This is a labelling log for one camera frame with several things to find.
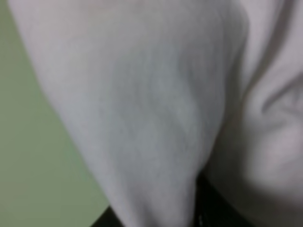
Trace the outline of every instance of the white fabric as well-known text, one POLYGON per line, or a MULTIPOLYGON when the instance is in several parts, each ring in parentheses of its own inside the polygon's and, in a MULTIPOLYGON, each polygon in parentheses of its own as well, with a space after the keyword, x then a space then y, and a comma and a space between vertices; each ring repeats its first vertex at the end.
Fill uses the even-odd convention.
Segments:
POLYGON ((303 225, 303 1, 9 3, 126 227, 188 227, 213 147, 207 176, 239 212, 303 225))

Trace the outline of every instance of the green wall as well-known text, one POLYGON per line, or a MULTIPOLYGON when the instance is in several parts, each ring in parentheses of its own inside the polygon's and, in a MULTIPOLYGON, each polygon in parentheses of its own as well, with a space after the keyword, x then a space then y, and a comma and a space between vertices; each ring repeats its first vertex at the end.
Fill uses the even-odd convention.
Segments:
POLYGON ((0 0, 0 227, 88 227, 106 206, 0 0))

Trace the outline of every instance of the black fabric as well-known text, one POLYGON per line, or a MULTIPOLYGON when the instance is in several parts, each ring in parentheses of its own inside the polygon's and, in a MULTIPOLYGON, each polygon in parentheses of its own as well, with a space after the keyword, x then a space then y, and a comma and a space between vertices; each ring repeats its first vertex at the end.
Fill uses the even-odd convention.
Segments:
MULTIPOLYGON (((91 227, 123 227, 111 208, 91 227)), ((194 227, 253 227, 202 176, 197 181, 194 227)))

